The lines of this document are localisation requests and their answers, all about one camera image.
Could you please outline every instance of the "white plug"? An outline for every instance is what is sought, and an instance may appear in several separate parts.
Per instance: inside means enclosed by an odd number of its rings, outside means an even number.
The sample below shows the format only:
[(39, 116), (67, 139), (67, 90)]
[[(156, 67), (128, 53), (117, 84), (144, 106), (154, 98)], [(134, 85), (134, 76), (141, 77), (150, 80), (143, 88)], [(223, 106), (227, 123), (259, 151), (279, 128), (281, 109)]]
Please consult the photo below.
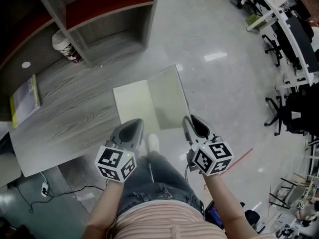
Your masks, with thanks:
[(49, 184), (47, 184), (46, 182), (43, 182), (42, 188), (41, 188), (41, 195), (46, 197), (48, 194), (48, 190), (49, 190)]

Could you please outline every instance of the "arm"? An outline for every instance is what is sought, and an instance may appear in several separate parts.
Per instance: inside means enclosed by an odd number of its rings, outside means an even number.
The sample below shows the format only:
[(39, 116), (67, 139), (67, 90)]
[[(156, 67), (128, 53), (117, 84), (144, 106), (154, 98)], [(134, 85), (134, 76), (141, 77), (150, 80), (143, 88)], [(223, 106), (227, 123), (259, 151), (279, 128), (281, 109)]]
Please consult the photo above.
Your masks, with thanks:
[(116, 218), (124, 183), (110, 181), (93, 208), (82, 239), (104, 239)]
[(207, 188), (215, 202), (218, 214), (229, 239), (249, 239), (258, 236), (246, 220), (243, 208), (229, 191), (219, 175), (205, 176)]

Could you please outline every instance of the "drawstring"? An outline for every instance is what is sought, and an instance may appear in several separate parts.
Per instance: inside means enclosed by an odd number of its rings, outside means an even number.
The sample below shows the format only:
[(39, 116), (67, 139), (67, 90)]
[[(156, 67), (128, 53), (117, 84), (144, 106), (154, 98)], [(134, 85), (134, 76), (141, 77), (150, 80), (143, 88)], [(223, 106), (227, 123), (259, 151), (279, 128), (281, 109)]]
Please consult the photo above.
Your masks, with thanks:
[(173, 225), (170, 227), (170, 235), (172, 239), (180, 239), (179, 226)]

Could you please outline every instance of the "person's left arm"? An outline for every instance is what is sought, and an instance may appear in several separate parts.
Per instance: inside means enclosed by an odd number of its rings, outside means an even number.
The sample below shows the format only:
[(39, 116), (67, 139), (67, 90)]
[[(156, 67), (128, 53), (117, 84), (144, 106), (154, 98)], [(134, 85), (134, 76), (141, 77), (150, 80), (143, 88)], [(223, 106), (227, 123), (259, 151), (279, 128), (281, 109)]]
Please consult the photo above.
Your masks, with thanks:
[(114, 223), (123, 192), (124, 183), (110, 181), (93, 208), (82, 239), (105, 239)]

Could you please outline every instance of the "red shelf surface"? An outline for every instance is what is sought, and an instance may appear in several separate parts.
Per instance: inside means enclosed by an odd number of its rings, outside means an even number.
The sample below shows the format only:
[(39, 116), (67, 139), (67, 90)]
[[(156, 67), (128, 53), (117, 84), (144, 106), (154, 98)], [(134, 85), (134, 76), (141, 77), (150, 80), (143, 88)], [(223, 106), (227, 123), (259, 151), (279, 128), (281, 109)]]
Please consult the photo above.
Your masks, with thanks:
[(50, 21), (52, 17), (45, 8), (34, 9), (21, 19), (9, 34), (5, 53), (0, 54), (0, 67), (25, 41)]
[(149, 2), (153, 0), (77, 0), (66, 6), (66, 28), (71, 29), (114, 10)]

